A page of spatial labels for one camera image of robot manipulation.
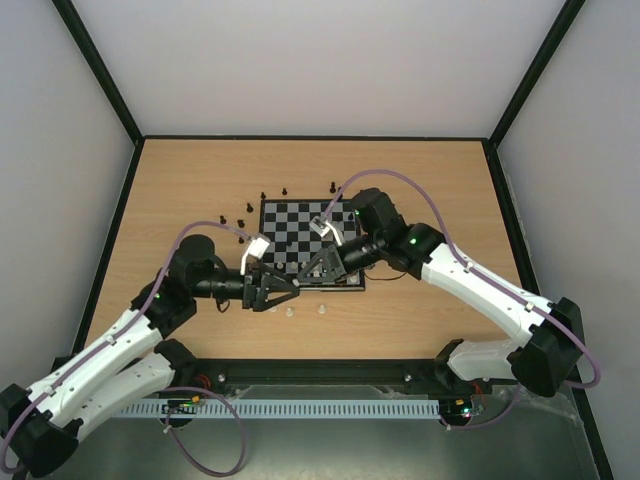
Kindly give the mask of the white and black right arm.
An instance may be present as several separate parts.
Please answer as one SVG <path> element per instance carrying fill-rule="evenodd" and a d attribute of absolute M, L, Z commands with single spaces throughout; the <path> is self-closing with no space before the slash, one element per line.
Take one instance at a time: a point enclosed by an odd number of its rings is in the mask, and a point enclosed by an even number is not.
<path fill-rule="evenodd" d="M 563 297 L 552 302 L 524 290 L 477 264 L 424 223 L 407 223 L 389 196 L 377 188 L 352 199 L 353 215 L 362 233 L 347 240 L 334 221 L 312 216 L 310 228 L 332 236 L 298 274 L 303 281 L 316 264 L 332 281 L 379 261 L 418 281 L 438 287 L 489 318 L 507 337 L 503 341 L 452 341 L 436 379 L 455 392 L 471 380 L 515 380 L 532 393 L 552 397 L 568 381 L 582 356 L 584 333 L 579 306 Z"/>

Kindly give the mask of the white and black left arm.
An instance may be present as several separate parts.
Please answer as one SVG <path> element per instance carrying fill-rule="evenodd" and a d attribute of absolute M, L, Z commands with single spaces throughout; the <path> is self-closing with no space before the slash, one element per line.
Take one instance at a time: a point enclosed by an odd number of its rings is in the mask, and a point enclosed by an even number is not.
<path fill-rule="evenodd" d="M 249 238 L 240 268 L 230 269 L 208 236 L 179 236 L 156 279 L 106 332 L 29 387 L 2 391 L 1 451 L 18 459 L 2 470 L 47 476 L 131 403 L 165 390 L 208 394 L 193 384 L 194 354 L 172 335 L 195 316 L 200 298 L 263 312 L 297 297 L 297 281 L 262 263 L 268 245 L 263 236 Z"/>

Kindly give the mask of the black and silver chessboard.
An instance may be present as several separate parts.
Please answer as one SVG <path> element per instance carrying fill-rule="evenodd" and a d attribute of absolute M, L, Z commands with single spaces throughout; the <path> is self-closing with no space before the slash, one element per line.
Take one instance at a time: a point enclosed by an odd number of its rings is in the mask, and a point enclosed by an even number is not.
<path fill-rule="evenodd" d="M 312 256 L 321 248 L 333 243 L 330 235 L 321 238 L 309 227 L 309 222 L 321 215 L 329 200 L 319 199 L 266 199 L 261 201 L 259 232 L 266 236 L 271 244 L 262 257 L 262 263 L 277 269 L 277 263 L 284 263 L 282 273 L 296 277 L 300 267 L 310 261 Z M 287 249 L 287 242 L 294 241 L 291 248 Z M 297 270 L 290 268 L 291 262 L 297 262 Z M 358 283 L 351 283 L 350 277 L 359 276 Z M 363 291 L 365 289 L 365 276 L 362 272 L 356 272 L 344 279 L 342 288 L 305 288 L 315 291 Z"/>

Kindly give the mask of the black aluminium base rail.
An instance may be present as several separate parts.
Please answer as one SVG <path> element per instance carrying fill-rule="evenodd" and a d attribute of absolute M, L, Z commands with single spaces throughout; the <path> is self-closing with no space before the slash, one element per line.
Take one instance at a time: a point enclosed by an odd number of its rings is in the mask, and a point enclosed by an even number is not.
<path fill-rule="evenodd" d="M 175 386 L 207 387 L 230 394 L 250 386 L 373 386 L 408 395 L 463 398 L 488 393 L 510 380 L 495 376 L 460 380 L 444 361 L 418 360 L 238 360 L 199 359 L 180 354 Z"/>

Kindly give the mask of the black enclosure frame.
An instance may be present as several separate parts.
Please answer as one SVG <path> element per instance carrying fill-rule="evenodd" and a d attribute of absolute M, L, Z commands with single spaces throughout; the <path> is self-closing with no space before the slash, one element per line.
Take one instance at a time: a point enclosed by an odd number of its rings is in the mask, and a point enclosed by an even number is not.
<path fill-rule="evenodd" d="M 100 263 L 70 354 L 95 340 L 147 284 L 187 223 L 238 213 L 259 191 L 286 188 L 323 197 L 330 182 L 387 192 L 408 221 L 437 214 L 457 244 L 481 264 L 524 287 L 537 280 L 498 148 L 581 10 L 567 1 L 527 64 L 487 137 L 147 135 L 135 144 Z M 357 178 L 366 171 L 365 181 Z M 318 307 L 326 306 L 319 314 Z M 307 291 L 292 317 L 226 313 L 212 302 L 179 328 L 206 359 L 418 360 L 453 340 L 493 341 L 504 333 L 441 289 L 415 280 L 376 280 L 359 293 Z"/>

